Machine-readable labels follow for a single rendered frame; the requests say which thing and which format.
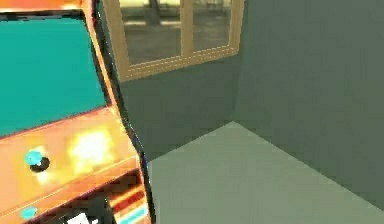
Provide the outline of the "tan framed window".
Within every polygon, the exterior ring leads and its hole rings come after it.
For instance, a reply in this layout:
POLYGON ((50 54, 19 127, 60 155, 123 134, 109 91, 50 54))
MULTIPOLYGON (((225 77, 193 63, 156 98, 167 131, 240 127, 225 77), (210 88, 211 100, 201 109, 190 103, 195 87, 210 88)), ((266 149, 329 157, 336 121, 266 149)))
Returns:
POLYGON ((192 0, 181 0, 181 55, 135 65, 131 65, 129 61, 119 0, 101 2, 109 28, 117 75, 121 82, 231 57, 239 52, 245 0, 234 0, 231 4, 228 44, 200 51, 193 50, 192 0))

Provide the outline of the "orange arcade cabinet teal screen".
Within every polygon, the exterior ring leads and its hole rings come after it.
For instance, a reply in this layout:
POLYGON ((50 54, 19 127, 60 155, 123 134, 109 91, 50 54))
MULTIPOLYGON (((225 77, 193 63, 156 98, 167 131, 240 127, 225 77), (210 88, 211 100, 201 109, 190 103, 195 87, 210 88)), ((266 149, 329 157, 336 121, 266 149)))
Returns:
POLYGON ((101 0, 0 0, 0 224, 156 224, 101 0))

